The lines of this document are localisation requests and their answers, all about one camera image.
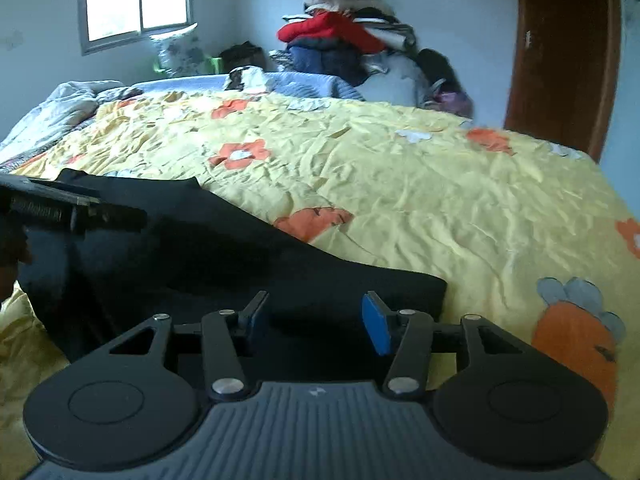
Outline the black pants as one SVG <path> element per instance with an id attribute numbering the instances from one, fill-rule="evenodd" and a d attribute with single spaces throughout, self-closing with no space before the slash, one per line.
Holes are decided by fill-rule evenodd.
<path id="1" fill-rule="evenodd" d="M 60 180 L 149 216 L 137 233 L 29 232 L 32 262 L 21 268 L 18 282 L 70 361 L 154 314 L 195 323 L 208 312 L 240 310 L 266 292 L 264 330 L 240 351 L 248 378 L 380 379 L 390 362 L 375 352 L 362 324 L 363 295 L 376 292 L 395 310 L 442 312 L 446 283 L 440 278 L 334 257 L 193 179 L 97 177 L 66 169 Z"/>

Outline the yellow floral bed quilt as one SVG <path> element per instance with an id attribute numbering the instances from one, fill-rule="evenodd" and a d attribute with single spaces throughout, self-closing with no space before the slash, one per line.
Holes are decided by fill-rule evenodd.
<path id="1" fill-rule="evenodd" d="M 540 278 L 590 281 L 627 330 L 599 464 L 638 477 L 639 221 L 588 156 L 414 107 L 171 91 L 102 105 L 17 172 L 63 169 L 195 178 L 271 224 L 328 212 L 317 248 L 439 276 L 445 318 L 477 310 L 524 338 Z"/>

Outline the floral white pillow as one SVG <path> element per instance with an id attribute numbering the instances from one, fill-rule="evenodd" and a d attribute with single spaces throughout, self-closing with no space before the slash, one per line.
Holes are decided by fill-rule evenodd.
<path id="1" fill-rule="evenodd" d="M 198 36 L 198 24 L 153 35 L 158 68 L 169 78 L 205 75 L 207 60 Z"/>

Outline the pile of mixed clothes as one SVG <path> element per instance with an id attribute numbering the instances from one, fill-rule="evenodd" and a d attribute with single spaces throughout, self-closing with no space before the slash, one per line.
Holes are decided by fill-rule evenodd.
<path id="1" fill-rule="evenodd" d="M 285 15 L 269 52 L 281 72 L 333 76 L 367 101 L 415 106 L 471 119 L 474 104 L 448 58 L 421 49 L 413 28 L 383 0 L 303 0 Z"/>

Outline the red puffer jacket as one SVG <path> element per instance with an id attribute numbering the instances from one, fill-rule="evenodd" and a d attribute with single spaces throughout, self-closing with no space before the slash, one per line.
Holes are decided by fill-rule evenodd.
<path id="1" fill-rule="evenodd" d="M 367 32 L 345 14 L 321 12 L 306 20 L 282 26 L 277 37 L 290 44 L 299 38 L 334 38 L 346 42 L 364 54 L 375 54 L 386 49 L 383 41 Z"/>

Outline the brown wooden door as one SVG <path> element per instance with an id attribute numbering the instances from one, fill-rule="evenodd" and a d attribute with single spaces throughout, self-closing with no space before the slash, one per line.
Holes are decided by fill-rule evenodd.
<path id="1" fill-rule="evenodd" d="M 518 0 L 506 128 L 600 159 L 621 39 L 620 0 Z"/>

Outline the window with grey frame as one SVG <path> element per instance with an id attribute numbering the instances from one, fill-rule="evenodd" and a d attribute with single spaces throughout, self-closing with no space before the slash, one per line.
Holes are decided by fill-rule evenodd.
<path id="1" fill-rule="evenodd" d="M 192 0 L 78 0 L 83 54 L 132 44 L 192 24 Z"/>

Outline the black bag by wall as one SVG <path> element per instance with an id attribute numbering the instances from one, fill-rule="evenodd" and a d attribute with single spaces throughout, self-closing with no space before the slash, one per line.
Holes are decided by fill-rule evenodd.
<path id="1" fill-rule="evenodd" d="M 257 47 L 249 41 L 223 50 L 219 55 L 222 67 L 225 73 L 243 66 L 256 66 L 264 70 L 267 67 L 267 61 L 264 50 Z"/>

